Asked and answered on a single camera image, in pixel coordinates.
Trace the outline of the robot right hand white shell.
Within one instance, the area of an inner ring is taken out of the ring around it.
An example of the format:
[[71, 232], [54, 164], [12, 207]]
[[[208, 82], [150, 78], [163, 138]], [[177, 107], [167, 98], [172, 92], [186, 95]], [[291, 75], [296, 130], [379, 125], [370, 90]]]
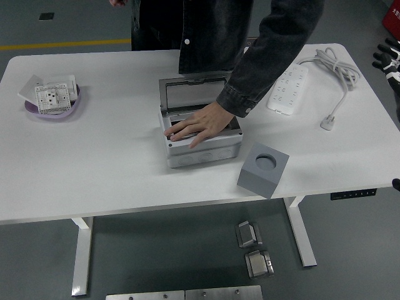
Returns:
[[390, 37], [384, 44], [377, 46], [379, 52], [373, 54], [375, 61], [372, 65], [380, 69], [390, 85], [399, 85], [399, 41]]

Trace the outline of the person's left hand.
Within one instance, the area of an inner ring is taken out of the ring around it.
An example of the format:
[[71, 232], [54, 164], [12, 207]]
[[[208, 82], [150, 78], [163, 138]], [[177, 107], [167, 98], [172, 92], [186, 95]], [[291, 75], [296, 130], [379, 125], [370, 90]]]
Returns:
[[184, 137], [196, 133], [189, 148], [195, 148], [207, 138], [220, 133], [233, 119], [234, 115], [226, 111], [217, 102], [212, 102], [196, 111], [192, 116], [178, 122], [164, 131], [171, 141], [180, 141]]

